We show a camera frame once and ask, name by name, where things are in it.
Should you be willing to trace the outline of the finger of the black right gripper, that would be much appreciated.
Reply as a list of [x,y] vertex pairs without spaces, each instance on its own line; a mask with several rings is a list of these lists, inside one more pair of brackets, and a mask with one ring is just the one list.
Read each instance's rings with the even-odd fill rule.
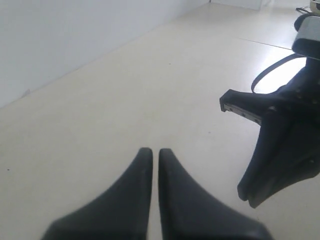
[[261,121],[251,161],[238,196],[257,208],[277,192],[320,173],[320,127],[276,111]]
[[222,112],[232,112],[261,125],[267,112],[277,111],[273,93],[249,93],[229,89],[219,99]]

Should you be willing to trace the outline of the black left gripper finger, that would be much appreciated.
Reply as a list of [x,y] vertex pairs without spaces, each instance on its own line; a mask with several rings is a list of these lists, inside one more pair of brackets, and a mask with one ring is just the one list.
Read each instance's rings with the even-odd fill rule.
[[140,148],[119,179],[97,200],[98,240],[147,238],[153,184],[153,152]]
[[44,240],[145,240],[152,195],[153,152],[142,147],[103,194],[55,220]]

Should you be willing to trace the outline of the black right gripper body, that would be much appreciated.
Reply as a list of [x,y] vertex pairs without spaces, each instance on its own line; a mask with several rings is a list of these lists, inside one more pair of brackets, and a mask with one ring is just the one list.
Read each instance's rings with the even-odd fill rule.
[[270,96],[273,101],[269,116],[281,120],[319,120],[320,61],[308,58],[305,66]]

